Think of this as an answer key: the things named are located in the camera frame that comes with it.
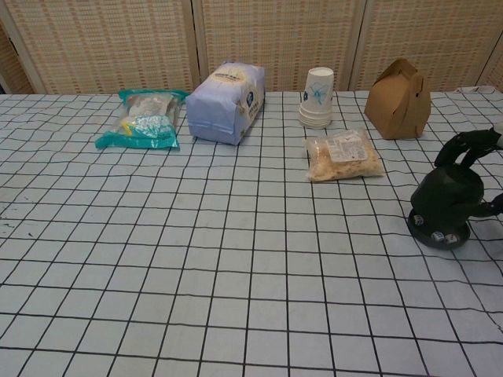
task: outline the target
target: woven screen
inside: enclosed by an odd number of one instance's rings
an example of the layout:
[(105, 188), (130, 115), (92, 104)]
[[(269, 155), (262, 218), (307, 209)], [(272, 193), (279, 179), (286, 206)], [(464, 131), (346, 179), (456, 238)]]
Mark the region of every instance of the woven screen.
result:
[(491, 59), (487, 63), (484, 76), (480, 83), (492, 85), (503, 92), (503, 35), (493, 51)]
[(210, 73), (224, 60), (238, 60), (265, 67), (268, 90), (302, 90), (307, 71), (325, 66), (335, 71), (335, 87), (347, 89), (343, 71), (350, 43), (358, 37), (352, 32), (354, 22), (359, 27), (360, 1), (201, 2), (204, 36), (197, 38), (204, 38)]
[[(198, 80), (182, 2), (6, 0), (6, 5), (48, 93), (191, 90)], [(192, 30), (192, 16), (189, 23)]]
[(365, 12), (350, 89), (370, 88), (395, 58), (406, 57), (433, 90), (451, 90), (475, 85), (501, 32), (503, 1), (375, 0)]
[(28, 77), (17, 58), (16, 51), (10, 44), (9, 38), (0, 26), (0, 75), (6, 81), (12, 93), (33, 93)]

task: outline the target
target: clear food package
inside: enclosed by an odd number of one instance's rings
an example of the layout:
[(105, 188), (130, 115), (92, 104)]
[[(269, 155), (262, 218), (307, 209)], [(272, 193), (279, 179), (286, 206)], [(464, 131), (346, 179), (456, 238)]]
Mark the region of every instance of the clear food package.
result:
[(379, 155), (363, 130), (341, 130), (327, 137), (306, 139), (309, 179), (331, 181), (383, 175)]
[(182, 90), (121, 90), (124, 112), (116, 130), (105, 132), (96, 148), (179, 148), (175, 127), (188, 95)]

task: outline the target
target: stack of paper cups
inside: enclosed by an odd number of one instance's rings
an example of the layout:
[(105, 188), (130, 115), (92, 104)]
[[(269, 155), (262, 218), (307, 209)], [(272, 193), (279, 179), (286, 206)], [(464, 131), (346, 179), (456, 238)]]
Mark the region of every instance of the stack of paper cups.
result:
[(307, 74), (299, 119), (304, 126), (325, 128), (332, 121), (333, 70), (312, 68)]

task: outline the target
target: paper bag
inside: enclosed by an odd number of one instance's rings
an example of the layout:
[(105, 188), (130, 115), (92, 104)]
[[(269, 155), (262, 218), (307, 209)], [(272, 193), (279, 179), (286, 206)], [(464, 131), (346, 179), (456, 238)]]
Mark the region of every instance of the paper bag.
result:
[(395, 60), (374, 83), (365, 114), (384, 139), (420, 137), (431, 111), (430, 90), (407, 61)]

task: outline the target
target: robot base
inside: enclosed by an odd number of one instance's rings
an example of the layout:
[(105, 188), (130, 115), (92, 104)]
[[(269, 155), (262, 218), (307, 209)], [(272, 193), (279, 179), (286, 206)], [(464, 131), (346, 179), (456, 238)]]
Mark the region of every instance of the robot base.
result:
[(470, 228), (466, 223), (459, 228), (451, 228), (447, 231), (443, 229), (444, 232), (440, 232), (428, 226), (423, 217), (414, 210), (410, 211), (407, 226), (414, 238), (426, 246), (439, 250), (455, 249), (463, 245), (470, 237)]

